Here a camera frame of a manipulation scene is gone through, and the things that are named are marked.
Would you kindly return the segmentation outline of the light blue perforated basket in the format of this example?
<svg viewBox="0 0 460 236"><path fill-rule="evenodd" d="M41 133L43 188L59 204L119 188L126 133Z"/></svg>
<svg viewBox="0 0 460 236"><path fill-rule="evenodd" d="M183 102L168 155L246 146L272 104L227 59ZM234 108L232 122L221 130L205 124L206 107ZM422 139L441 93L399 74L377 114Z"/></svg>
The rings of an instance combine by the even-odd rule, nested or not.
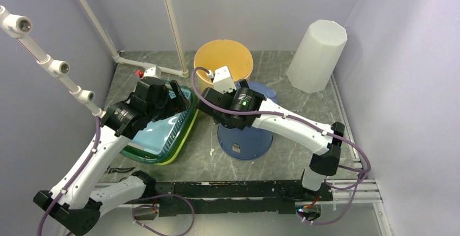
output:
<svg viewBox="0 0 460 236"><path fill-rule="evenodd" d="M135 135L128 146L151 155L165 154L180 133L188 113L189 110L185 110L164 120L150 122L145 129Z"/></svg>

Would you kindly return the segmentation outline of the cream cartoon bucket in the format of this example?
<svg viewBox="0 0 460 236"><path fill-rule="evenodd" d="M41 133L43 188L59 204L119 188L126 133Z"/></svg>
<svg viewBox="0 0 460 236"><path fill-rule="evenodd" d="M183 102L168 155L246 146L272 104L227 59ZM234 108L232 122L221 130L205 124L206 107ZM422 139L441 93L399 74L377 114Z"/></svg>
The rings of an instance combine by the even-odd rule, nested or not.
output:
<svg viewBox="0 0 460 236"><path fill-rule="evenodd" d="M213 88L211 79L206 75L208 70L227 66L235 85L238 80L248 80L253 71L253 57L241 43L233 40L214 40L200 47L194 57L193 68L203 67L194 76L195 94L201 94L206 88Z"/></svg>

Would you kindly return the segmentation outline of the blue bucket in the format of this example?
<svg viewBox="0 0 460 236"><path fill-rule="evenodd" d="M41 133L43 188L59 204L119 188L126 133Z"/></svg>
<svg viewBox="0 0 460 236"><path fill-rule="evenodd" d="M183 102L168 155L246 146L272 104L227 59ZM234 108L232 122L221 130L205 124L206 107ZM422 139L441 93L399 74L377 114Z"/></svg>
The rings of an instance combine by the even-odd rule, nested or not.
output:
<svg viewBox="0 0 460 236"><path fill-rule="evenodd" d="M273 132L267 130L254 127L229 129L222 124L218 125L217 134L219 144L227 154L245 161L252 161L268 152L274 138Z"/></svg>

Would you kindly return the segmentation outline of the white octagonal bin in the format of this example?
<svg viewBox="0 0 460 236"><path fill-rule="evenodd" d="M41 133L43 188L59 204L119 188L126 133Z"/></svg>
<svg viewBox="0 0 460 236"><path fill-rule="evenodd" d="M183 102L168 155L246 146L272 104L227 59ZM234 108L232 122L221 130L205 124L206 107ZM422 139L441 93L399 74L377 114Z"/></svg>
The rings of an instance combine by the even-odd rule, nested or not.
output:
<svg viewBox="0 0 460 236"><path fill-rule="evenodd" d="M346 29L335 21L310 24L286 71L291 85L306 93L324 90L347 40Z"/></svg>

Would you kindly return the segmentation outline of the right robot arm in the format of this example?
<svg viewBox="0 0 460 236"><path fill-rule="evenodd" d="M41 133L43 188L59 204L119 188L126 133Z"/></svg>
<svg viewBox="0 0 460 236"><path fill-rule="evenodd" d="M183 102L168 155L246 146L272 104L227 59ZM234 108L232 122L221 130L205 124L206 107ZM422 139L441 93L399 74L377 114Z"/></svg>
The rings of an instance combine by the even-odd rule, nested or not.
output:
<svg viewBox="0 0 460 236"><path fill-rule="evenodd" d="M231 93L207 87L198 98L197 108L218 124L230 129L253 127L270 131L310 150L312 157L299 185L299 194L304 200L317 197L326 177L336 175L342 151L343 124L322 124L297 115L251 89L245 80Z"/></svg>

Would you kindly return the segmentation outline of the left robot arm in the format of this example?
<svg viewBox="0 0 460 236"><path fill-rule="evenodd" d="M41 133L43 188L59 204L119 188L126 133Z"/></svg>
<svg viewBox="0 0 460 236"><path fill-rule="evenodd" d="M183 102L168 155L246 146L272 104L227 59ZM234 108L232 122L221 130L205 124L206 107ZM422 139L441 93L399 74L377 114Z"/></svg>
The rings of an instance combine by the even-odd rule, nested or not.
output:
<svg viewBox="0 0 460 236"><path fill-rule="evenodd" d="M156 180L136 171L125 180L96 190L102 174L113 159L149 123L186 111L189 100L177 81L145 76L129 96L96 118L94 138L64 178L51 190L41 190L33 202L45 211L37 235L51 216L72 235L85 235L99 218L119 205L138 199L149 203L156 196Z"/></svg>

